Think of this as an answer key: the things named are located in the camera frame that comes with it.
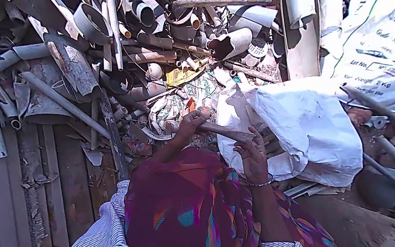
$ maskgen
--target white plastic bag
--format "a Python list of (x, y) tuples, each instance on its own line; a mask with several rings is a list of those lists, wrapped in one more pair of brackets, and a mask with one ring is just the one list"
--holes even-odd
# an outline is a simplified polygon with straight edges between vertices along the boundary
[[(276, 180), (292, 177), (333, 187), (346, 187), (362, 169), (362, 143), (334, 96), (339, 82), (306, 77), (266, 86), (237, 83), (219, 96), (217, 123), (248, 131), (245, 105), (277, 136), (283, 154), (268, 159)], [(228, 165), (243, 174), (234, 141), (217, 136), (220, 153)]]
[[(343, 55), (326, 56), (321, 75), (340, 78), (395, 110), (395, 1), (351, 1), (342, 28)], [(341, 91), (338, 96), (349, 100)]]

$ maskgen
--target hand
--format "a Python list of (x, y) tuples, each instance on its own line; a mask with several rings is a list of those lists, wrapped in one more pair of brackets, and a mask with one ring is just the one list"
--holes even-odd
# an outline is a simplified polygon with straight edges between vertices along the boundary
[(176, 132), (174, 139), (179, 140), (186, 145), (191, 142), (194, 134), (207, 135), (207, 132), (198, 130), (198, 127), (205, 123), (209, 115), (203, 114), (200, 111), (192, 111), (182, 118), (179, 125), (179, 130)]
[(246, 143), (236, 142), (233, 150), (242, 157), (243, 171), (248, 182), (260, 185), (268, 181), (268, 161), (266, 158), (265, 143), (260, 133), (254, 127), (248, 127), (249, 131), (255, 134), (253, 141)]

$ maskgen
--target silver bangle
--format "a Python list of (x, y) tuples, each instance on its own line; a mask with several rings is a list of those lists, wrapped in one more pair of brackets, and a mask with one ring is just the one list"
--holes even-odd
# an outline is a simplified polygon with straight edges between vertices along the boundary
[(250, 186), (262, 187), (262, 186), (265, 186), (265, 185), (268, 185), (268, 184), (272, 183), (274, 181), (274, 175), (272, 175), (271, 173), (268, 173), (268, 179), (269, 179), (269, 181), (267, 183), (260, 184), (260, 185), (252, 184), (247, 179), (246, 179), (246, 183), (248, 183)]

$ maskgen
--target white plastic strainer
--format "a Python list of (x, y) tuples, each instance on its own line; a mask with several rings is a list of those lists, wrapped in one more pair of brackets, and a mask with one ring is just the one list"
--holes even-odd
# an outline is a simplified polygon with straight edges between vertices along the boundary
[(268, 49), (268, 44), (264, 40), (255, 38), (252, 39), (248, 52), (256, 58), (262, 58), (268, 53)]

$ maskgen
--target woman's right hand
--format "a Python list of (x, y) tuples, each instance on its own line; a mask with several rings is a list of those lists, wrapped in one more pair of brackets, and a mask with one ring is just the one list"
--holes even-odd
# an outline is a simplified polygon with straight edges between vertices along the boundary
[(236, 142), (233, 150), (242, 157), (243, 171), (249, 183), (254, 185), (265, 184), (268, 180), (268, 161), (266, 158), (265, 144), (260, 133), (254, 127), (248, 127), (255, 134), (253, 141), (246, 143)]

